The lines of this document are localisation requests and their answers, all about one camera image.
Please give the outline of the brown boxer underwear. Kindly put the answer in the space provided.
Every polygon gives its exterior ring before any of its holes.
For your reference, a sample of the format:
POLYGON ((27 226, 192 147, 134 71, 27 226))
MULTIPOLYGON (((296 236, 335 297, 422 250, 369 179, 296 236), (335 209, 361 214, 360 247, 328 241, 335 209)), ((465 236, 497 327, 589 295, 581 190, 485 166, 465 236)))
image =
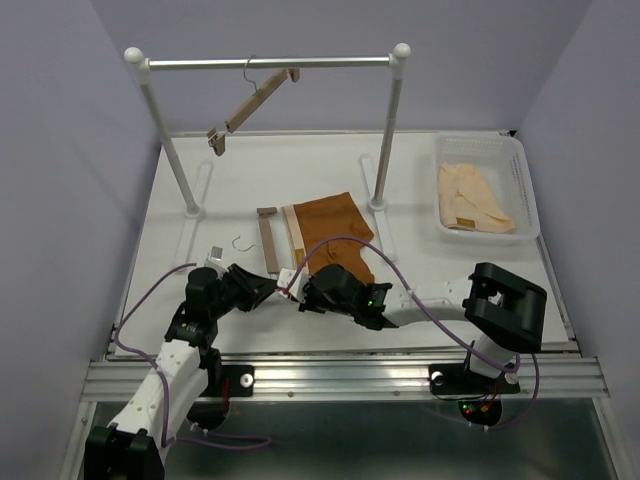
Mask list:
MULTIPOLYGON (((295 268, 318 243, 328 238, 349 236, 366 243, 374 239, 373 231, 349 192, 285 205, 282 213, 295 268)), ((362 248, 352 240, 332 239, 312 255, 303 272, 315 274, 327 265, 338 264, 364 284, 373 283, 375 278, 362 258, 362 248)))

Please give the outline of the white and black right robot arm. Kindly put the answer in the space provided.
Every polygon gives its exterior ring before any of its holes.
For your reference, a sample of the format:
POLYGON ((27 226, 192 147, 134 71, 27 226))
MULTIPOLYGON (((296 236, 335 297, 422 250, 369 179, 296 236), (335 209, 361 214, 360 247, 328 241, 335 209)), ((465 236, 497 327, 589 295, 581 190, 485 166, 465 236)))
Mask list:
POLYGON ((331 312, 374 331, 431 322, 469 354, 463 384, 482 390, 522 354, 541 350, 546 291, 502 267, 478 263, 467 278, 411 288, 365 284, 340 265, 286 283, 301 311, 331 312))

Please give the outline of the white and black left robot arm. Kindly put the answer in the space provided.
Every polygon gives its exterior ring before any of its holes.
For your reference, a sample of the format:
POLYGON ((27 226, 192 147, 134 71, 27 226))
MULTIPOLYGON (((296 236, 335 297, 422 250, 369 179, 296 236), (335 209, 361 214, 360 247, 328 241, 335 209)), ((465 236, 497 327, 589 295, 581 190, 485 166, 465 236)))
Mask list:
POLYGON ((89 433, 84 478, 164 478, 169 449, 195 400, 223 383, 221 355, 213 346, 219 319, 232 310, 256 309, 276 289, 276 280, 236 264, 221 271, 191 269, 158 355, 135 352, 149 363, 149 372, 110 423, 89 433))

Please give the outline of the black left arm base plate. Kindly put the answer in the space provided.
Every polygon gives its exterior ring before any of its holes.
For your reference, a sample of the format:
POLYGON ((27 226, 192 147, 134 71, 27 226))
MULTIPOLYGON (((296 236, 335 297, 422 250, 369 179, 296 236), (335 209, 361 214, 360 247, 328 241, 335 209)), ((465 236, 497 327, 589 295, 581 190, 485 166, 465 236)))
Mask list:
POLYGON ((255 368, 250 364, 227 364, 207 370, 207 386, 201 398, 249 398, 253 396, 255 368))

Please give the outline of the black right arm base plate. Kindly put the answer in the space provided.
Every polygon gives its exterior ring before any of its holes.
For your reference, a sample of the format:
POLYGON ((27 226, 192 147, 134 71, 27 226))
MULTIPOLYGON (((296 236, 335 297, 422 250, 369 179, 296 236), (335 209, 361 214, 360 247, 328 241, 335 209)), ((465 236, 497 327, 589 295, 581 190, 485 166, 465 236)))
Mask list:
POLYGON ((489 378, 471 372, 462 363, 435 364, 429 371, 430 392, 436 396, 475 397, 498 393, 517 394, 518 382, 509 383, 504 374, 489 378))

